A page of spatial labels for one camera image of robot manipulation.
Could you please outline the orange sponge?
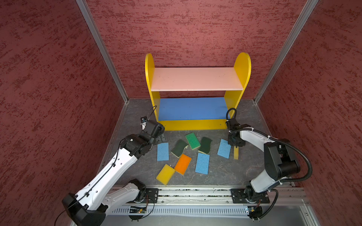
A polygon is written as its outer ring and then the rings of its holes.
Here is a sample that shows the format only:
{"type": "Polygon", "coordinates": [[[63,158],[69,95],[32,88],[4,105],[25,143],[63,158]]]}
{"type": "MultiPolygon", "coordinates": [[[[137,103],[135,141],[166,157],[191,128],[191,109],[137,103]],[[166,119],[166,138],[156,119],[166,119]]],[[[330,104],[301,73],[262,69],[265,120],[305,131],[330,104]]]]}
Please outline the orange sponge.
{"type": "Polygon", "coordinates": [[[184,175],[190,162],[191,162],[192,158],[185,155],[185,154],[182,154],[175,166],[175,171],[180,173],[181,175],[184,175]]]}

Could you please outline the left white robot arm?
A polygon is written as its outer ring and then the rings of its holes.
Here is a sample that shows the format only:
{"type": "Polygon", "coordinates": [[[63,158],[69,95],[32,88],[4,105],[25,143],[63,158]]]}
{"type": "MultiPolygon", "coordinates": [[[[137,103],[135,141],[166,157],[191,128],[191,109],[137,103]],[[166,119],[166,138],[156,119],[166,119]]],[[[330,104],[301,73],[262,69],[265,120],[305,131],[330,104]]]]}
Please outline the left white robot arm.
{"type": "Polygon", "coordinates": [[[149,120],[139,134],[128,135],[120,141],[116,154],[91,182],[76,194],[69,193],[63,198],[65,212],[76,225],[100,226],[106,216],[120,205],[151,201],[146,185],[137,179],[113,193],[110,190],[134,163],[152,149],[164,131],[161,123],[149,120]]]}

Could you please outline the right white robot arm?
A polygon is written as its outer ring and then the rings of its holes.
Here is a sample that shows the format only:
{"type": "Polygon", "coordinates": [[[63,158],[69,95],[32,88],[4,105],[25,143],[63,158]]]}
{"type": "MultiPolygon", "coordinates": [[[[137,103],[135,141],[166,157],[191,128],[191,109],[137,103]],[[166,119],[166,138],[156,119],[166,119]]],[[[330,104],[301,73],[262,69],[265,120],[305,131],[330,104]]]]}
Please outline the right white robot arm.
{"type": "Polygon", "coordinates": [[[265,169],[246,186],[241,195],[249,203],[261,200],[266,191],[275,188],[282,179],[300,172],[294,150],[277,141],[271,136],[258,132],[248,124],[239,124],[235,118],[227,119],[229,130],[228,144],[234,147],[243,147],[250,143],[264,153],[265,169]]]}

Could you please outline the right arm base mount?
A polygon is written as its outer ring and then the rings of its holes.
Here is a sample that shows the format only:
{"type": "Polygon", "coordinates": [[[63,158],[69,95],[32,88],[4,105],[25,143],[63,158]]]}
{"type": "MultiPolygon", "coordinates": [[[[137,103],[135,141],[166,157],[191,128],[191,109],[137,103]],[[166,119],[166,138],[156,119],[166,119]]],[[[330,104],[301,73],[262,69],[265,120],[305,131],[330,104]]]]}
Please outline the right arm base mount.
{"type": "Polygon", "coordinates": [[[256,193],[252,187],[233,188],[230,190],[234,204],[266,204],[270,203],[267,192],[256,193]]]}

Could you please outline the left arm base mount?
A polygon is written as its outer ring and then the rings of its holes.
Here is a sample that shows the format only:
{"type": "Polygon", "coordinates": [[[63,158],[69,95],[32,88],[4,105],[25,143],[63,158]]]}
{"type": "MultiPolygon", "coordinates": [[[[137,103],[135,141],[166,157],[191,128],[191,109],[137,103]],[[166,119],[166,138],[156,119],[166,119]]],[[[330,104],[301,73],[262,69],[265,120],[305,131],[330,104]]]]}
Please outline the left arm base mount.
{"type": "Polygon", "coordinates": [[[157,203],[158,200],[158,188],[143,188],[139,191],[138,196],[133,201],[134,203],[147,203],[154,202],[157,203]]]}

